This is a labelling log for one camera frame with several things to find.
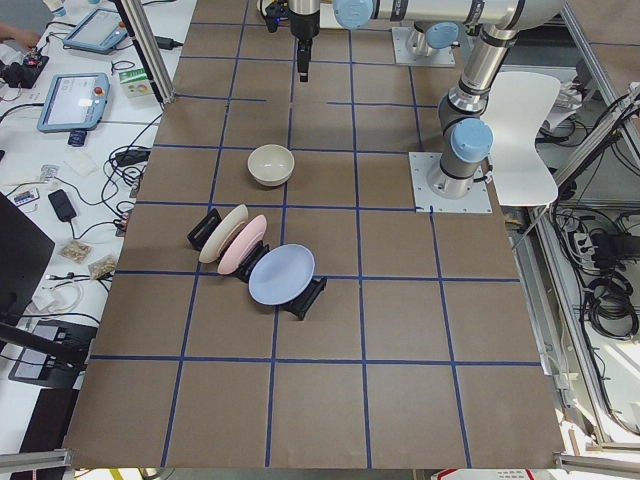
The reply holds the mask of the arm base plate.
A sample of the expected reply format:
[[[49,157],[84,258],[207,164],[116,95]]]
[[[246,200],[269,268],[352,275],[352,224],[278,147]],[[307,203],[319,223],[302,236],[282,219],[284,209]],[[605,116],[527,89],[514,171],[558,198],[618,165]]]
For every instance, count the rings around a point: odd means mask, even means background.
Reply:
[[[391,37],[396,65],[431,68],[455,66],[454,39],[441,48],[436,48],[429,44],[426,33],[419,32],[414,27],[393,27]]]
[[[491,214],[492,207],[480,168],[467,179],[447,176],[440,165],[439,152],[410,152],[409,164],[418,213]]]

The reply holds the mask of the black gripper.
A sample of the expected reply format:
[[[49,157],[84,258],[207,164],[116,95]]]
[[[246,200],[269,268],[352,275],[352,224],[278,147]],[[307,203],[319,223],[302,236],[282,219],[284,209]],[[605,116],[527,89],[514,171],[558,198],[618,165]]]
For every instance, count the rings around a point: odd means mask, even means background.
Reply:
[[[320,31],[319,0],[289,0],[289,22],[291,33],[297,41],[297,72],[299,80],[309,80],[312,57],[312,39]]]

